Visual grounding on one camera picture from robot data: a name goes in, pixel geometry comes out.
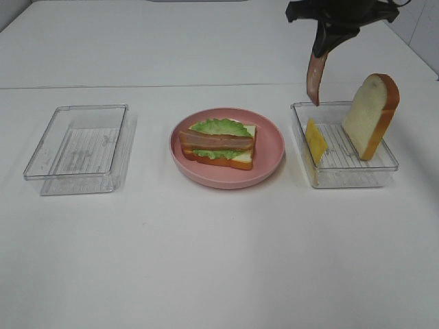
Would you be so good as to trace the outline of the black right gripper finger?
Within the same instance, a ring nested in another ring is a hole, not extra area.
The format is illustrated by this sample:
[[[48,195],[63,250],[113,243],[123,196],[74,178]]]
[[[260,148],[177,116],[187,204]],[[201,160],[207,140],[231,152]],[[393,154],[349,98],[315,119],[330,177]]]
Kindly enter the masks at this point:
[[[322,57],[326,51],[326,25],[325,22],[318,21],[318,26],[316,30],[316,37],[312,47],[312,54],[315,57]]]
[[[320,55],[328,54],[343,42],[354,38],[358,35],[359,28],[345,27],[325,27],[322,33],[322,45],[320,46]]]

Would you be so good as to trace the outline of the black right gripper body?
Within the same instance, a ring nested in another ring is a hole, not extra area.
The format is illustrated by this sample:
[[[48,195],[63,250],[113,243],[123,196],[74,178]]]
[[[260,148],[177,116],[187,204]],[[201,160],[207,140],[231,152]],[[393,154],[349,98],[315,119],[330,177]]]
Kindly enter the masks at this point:
[[[339,27],[362,27],[377,21],[392,23],[399,15],[391,1],[290,1],[285,11],[289,23],[298,19],[313,19]]]

